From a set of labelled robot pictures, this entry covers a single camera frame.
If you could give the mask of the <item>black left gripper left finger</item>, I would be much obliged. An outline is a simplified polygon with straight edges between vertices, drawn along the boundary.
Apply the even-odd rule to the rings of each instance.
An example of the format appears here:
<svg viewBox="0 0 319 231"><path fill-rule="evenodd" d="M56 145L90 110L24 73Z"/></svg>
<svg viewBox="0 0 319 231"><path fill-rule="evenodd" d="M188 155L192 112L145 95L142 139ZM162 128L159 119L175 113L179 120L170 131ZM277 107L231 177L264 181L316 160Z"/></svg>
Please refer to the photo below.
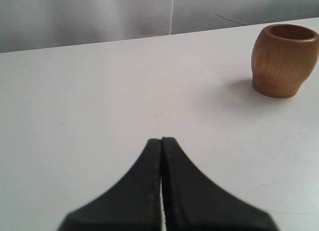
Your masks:
<svg viewBox="0 0 319 231"><path fill-rule="evenodd" d="M160 231L161 140L149 139L130 170L107 192L70 212L60 231Z"/></svg>

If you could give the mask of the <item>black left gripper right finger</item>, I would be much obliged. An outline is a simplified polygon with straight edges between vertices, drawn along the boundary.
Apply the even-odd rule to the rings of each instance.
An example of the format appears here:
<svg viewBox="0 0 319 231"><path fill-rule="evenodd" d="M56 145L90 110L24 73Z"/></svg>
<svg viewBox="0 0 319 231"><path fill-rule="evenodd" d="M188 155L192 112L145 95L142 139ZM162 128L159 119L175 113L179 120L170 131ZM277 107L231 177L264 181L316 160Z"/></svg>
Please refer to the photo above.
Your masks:
<svg viewBox="0 0 319 231"><path fill-rule="evenodd" d="M277 231L271 216L205 176L177 140L161 140L161 180L168 231Z"/></svg>

